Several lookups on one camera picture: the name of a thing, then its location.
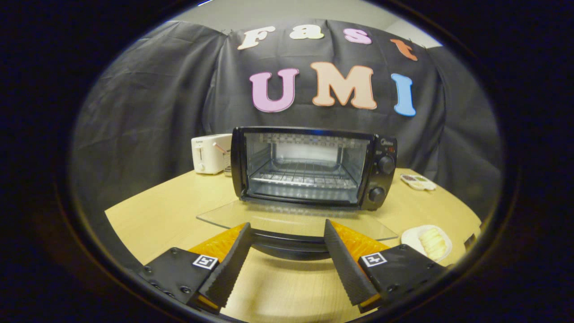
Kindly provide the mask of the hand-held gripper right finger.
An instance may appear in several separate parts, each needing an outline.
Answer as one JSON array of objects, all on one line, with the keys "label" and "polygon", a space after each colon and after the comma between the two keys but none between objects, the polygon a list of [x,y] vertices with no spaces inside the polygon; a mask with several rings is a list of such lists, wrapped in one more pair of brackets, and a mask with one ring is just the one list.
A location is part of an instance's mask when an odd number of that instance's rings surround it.
[{"label": "hand-held gripper right finger", "polygon": [[389,247],[330,219],[324,239],[343,288],[361,313],[413,296],[446,273],[406,244]]}]

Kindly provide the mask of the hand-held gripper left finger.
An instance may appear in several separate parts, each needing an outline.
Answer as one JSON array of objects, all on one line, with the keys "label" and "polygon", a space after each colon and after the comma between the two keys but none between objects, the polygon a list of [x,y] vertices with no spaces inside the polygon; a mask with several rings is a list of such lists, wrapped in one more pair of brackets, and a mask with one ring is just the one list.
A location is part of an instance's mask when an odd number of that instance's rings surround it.
[{"label": "hand-held gripper left finger", "polygon": [[251,246],[252,227],[242,223],[189,250],[172,247],[140,266],[137,274],[189,307],[219,314]]}]

